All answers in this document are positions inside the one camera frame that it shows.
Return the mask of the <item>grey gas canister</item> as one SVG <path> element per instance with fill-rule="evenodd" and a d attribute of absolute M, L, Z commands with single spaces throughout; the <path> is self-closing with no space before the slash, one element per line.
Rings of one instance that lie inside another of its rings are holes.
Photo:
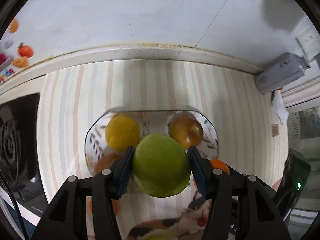
<path fill-rule="evenodd" d="M 266 94 L 303 77 L 309 68 L 310 64 L 303 56 L 286 52 L 267 64 L 266 69 L 255 77 L 255 85 Z"/>

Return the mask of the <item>green apple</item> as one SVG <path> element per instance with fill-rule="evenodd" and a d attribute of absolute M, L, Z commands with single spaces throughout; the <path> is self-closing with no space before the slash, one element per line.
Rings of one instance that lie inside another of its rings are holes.
<path fill-rule="evenodd" d="M 135 150 L 132 176 L 138 187 L 152 197 L 175 196 L 189 183 L 189 159 L 182 146 L 171 137 L 150 134 Z"/>
<path fill-rule="evenodd" d="M 167 239 L 161 235 L 154 235 L 154 236 L 148 237 L 146 240 L 167 240 Z"/>

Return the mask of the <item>colourful wall sticker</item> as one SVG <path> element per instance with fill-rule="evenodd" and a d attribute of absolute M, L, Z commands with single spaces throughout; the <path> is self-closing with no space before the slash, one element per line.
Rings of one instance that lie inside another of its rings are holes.
<path fill-rule="evenodd" d="M 1 39 L 1 85 L 29 68 L 34 55 L 33 48 L 18 38 L 20 27 L 19 20 L 14 18 Z"/>

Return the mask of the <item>black gas stove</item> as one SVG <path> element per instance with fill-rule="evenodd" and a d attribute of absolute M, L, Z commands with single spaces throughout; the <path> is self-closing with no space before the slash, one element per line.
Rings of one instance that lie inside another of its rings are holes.
<path fill-rule="evenodd" d="M 1 174 L 17 200 L 41 210 L 48 202 L 37 159 L 39 100 L 34 93 L 1 104 Z"/>

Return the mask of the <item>orange tangerine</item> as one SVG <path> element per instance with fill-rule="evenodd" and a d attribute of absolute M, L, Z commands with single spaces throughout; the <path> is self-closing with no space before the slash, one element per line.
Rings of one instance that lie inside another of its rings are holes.
<path fill-rule="evenodd" d="M 222 172 L 230 175 L 229 167 L 219 159 L 210 159 L 210 163 L 214 169 L 220 169 Z"/>
<path fill-rule="evenodd" d="M 104 169 L 110 169 L 116 160 L 120 160 L 121 156 L 115 153 L 102 156 L 94 167 L 94 175 L 100 173 Z"/>

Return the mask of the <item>striped cat table mat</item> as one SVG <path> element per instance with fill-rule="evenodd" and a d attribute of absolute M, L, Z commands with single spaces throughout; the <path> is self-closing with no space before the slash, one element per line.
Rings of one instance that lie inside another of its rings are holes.
<path fill-rule="evenodd" d="M 124 60 L 70 67 L 46 75 L 37 116 L 42 185 L 51 200 L 71 175 L 90 175 L 85 137 L 107 110 L 196 109 L 217 130 L 219 158 L 268 185 L 283 175 L 287 126 L 254 76 L 178 61 Z M 272 137 L 272 124 L 279 135 Z"/>

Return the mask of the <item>floral ceramic plate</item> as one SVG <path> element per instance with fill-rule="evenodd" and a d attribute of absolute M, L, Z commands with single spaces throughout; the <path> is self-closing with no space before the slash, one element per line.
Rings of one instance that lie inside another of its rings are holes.
<path fill-rule="evenodd" d="M 104 169 L 109 155 L 122 157 L 135 148 L 133 172 L 146 176 L 150 164 L 173 174 L 188 171 L 187 150 L 196 146 L 204 159 L 218 156 L 218 138 L 213 124 L 197 111 L 107 112 L 89 129 L 85 141 L 87 166 L 92 174 Z"/>

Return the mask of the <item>brown passion fruit back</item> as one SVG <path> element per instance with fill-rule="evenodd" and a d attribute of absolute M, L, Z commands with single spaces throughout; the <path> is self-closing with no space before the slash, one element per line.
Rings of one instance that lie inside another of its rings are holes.
<path fill-rule="evenodd" d="M 200 144 L 203 139 L 203 128 L 194 118 L 178 116 L 170 123 L 169 136 L 187 150 L 190 146 Z"/>

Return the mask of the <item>white wall socket panel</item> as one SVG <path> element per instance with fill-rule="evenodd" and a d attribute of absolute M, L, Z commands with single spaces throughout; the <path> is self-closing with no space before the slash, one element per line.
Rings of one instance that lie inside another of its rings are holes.
<path fill-rule="evenodd" d="M 315 27 L 309 27 L 295 38 L 299 56 L 303 56 L 308 62 L 315 61 L 319 54 L 319 33 Z"/>

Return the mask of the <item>small brown card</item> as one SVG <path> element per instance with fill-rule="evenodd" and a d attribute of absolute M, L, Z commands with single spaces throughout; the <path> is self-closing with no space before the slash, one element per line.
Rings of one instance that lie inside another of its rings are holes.
<path fill-rule="evenodd" d="M 272 124 L 271 125 L 271 129 L 272 129 L 272 137 L 276 137 L 279 135 L 279 126 L 278 124 Z"/>

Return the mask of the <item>white folded cloth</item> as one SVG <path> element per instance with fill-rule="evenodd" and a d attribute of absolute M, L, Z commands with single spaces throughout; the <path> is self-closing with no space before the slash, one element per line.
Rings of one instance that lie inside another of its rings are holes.
<path fill-rule="evenodd" d="M 272 104 L 272 109 L 278 116 L 281 124 L 285 124 L 285 122 L 287 122 L 287 119 L 289 117 L 289 113 L 284 106 L 283 98 L 279 90 L 274 90 L 272 92 L 271 104 Z"/>

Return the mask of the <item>yellow lemon back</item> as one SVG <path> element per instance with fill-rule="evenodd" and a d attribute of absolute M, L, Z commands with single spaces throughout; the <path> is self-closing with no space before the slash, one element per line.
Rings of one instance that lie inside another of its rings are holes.
<path fill-rule="evenodd" d="M 140 141 L 139 124 L 125 115 L 113 117 L 105 129 L 107 145 L 117 152 L 125 152 L 129 146 L 137 147 Z"/>

